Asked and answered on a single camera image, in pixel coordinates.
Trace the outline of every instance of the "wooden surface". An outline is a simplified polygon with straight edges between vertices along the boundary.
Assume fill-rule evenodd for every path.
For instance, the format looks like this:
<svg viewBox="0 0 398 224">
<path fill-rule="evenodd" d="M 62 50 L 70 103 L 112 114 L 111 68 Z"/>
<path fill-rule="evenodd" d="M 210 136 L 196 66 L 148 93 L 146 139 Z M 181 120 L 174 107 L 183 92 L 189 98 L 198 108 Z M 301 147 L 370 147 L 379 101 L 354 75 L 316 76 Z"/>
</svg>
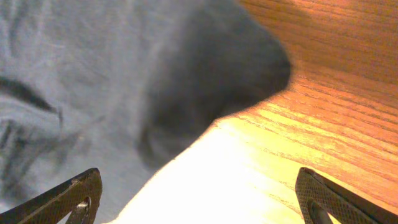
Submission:
<svg viewBox="0 0 398 224">
<path fill-rule="evenodd" d="M 398 1 L 241 2 L 289 51 L 291 86 L 217 121 L 119 222 L 303 223 L 303 166 L 398 213 Z"/>
</svg>

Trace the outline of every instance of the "wooden floor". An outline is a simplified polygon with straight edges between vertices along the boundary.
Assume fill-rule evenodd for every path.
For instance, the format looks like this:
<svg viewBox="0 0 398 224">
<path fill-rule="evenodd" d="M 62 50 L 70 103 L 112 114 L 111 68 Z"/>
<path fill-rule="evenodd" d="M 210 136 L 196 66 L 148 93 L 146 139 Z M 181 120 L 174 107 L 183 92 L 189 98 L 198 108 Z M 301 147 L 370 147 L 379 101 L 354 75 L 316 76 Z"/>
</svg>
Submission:
<svg viewBox="0 0 398 224">
<path fill-rule="evenodd" d="M 398 1 L 241 2 L 289 51 L 291 86 L 217 121 L 120 221 L 303 223 L 303 166 L 398 214 Z"/>
</svg>

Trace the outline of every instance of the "gray cloth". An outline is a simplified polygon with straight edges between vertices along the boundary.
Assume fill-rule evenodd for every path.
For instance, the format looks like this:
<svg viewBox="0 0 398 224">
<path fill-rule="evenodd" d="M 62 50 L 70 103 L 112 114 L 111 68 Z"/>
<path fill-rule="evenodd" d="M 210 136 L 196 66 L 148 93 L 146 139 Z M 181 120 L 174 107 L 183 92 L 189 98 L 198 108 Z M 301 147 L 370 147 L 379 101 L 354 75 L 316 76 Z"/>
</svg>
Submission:
<svg viewBox="0 0 398 224">
<path fill-rule="evenodd" d="M 289 75 L 232 0 L 0 0 L 2 212 L 97 167 L 96 222 L 110 221 L 214 119 Z"/>
</svg>

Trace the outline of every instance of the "gray shirt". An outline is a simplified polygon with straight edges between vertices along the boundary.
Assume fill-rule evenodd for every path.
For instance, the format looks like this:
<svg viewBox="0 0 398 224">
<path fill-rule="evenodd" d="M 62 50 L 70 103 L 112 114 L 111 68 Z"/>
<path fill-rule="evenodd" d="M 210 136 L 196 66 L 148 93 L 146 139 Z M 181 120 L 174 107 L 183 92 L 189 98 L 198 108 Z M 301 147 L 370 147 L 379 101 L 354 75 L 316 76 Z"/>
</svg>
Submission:
<svg viewBox="0 0 398 224">
<path fill-rule="evenodd" d="M 108 222 L 214 119 L 289 75 L 232 0 L 0 0 L 0 212 L 97 167 Z"/>
</svg>

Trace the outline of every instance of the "blurry gray fabric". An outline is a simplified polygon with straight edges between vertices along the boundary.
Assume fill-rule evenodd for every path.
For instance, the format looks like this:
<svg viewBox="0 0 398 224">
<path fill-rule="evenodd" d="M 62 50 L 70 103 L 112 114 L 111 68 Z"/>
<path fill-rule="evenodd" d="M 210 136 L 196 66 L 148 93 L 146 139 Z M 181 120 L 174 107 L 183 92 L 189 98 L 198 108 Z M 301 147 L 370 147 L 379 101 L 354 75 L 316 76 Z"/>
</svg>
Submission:
<svg viewBox="0 0 398 224">
<path fill-rule="evenodd" d="M 0 0 L 2 212 L 97 167 L 97 223 L 290 64 L 232 0 Z"/>
</svg>

